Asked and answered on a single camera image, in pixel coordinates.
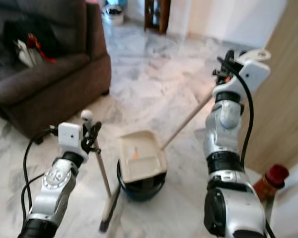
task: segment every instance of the white marble floor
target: white marble floor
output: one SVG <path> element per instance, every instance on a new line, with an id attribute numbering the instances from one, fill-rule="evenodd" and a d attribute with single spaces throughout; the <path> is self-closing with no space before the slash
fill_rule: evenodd
<path id="1" fill-rule="evenodd" d="M 243 47 L 214 39 L 181 40 L 144 33 L 131 23 L 105 27 L 112 60 L 110 96 L 87 108 L 103 122 L 99 135 L 110 184 L 117 182 L 117 136 L 149 129 L 164 142 L 213 86 L 217 56 Z M 203 225 L 207 164 L 202 150 L 208 104 L 167 147 L 166 184 L 151 201 L 136 203 L 121 193 L 107 234 L 98 232 L 106 191 L 94 156 L 82 165 L 57 238 L 206 238 Z M 79 122 L 74 116 L 69 121 Z M 22 159 L 28 139 L 0 119 L 0 238 L 17 237 L 22 223 Z M 29 177 L 47 170 L 58 155 L 55 138 L 33 146 Z M 35 182 L 35 196 L 40 182 Z"/>

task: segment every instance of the cable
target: cable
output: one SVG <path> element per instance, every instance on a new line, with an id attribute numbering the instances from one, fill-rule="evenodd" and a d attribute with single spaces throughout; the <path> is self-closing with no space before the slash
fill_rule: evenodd
<path id="1" fill-rule="evenodd" d="M 272 229 L 271 229 L 271 227 L 270 227 L 270 225 L 269 225 L 269 223 L 268 223 L 268 221 L 267 221 L 267 219 L 266 219 L 266 231 L 269 234 L 270 238 L 276 238 L 273 231 L 272 231 Z"/>
<path id="2" fill-rule="evenodd" d="M 248 124 L 248 129 L 247 129 L 247 133 L 245 136 L 245 140 L 244 140 L 244 144 L 243 144 L 243 149 L 242 149 L 242 153 L 241 153 L 241 165 L 244 168 L 244 163 L 245 163 L 245 155 L 246 155 L 246 149 L 247 149 L 247 145 L 248 145 L 248 141 L 250 138 L 250 135 L 252 133 L 252 129 L 253 129 L 253 123 L 254 123 L 254 105 L 253 105 L 253 99 L 252 99 L 252 95 L 244 81 L 244 79 L 238 74 L 238 72 L 233 69 L 225 60 L 223 60 L 221 57 L 217 57 L 217 60 L 219 62 L 221 62 L 222 65 L 225 66 L 225 68 L 227 68 L 227 70 L 229 70 L 232 74 L 234 74 L 237 79 L 240 81 L 240 83 L 242 84 L 247 99 L 248 99 L 248 104 L 249 104 L 249 124 Z"/>
<path id="3" fill-rule="evenodd" d="M 22 206 L 22 213 L 23 213 L 23 222 L 22 222 L 22 227 L 24 226 L 25 219 L 26 219 L 26 210 L 25 210 L 25 204 L 24 204 L 24 194 L 25 190 L 30 187 L 30 184 L 37 180 L 38 178 L 42 177 L 44 174 L 40 174 L 39 176 L 31 179 L 29 182 L 26 183 L 26 185 L 23 187 L 22 192 L 21 192 L 21 206 Z"/>
<path id="4" fill-rule="evenodd" d="M 27 161 L 27 157 L 28 157 L 30 148 L 31 148 L 34 141 L 36 141 L 40 137 L 44 137 L 45 135 L 49 134 L 51 132 L 51 130 L 52 130 L 51 128 L 48 128 L 48 129 L 45 129 L 45 130 L 41 131 L 40 133 L 38 133 L 36 136 L 34 136 L 30 140 L 30 142 L 29 142 L 29 144 L 26 148 L 26 151 L 25 151 L 25 154 L 24 154 L 24 157 L 23 157 L 23 174 L 24 174 L 25 184 L 29 183 L 28 171 L 27 171 L 27 168 L 26 168 L 26 161 Z M 30 208 L 32 207 L 32 196 L 31 196 L 30 187 L 27 188 L 27 193 L 28 193 L 28 203 L 29 203 L 29 210 L 30 210 Z"/>

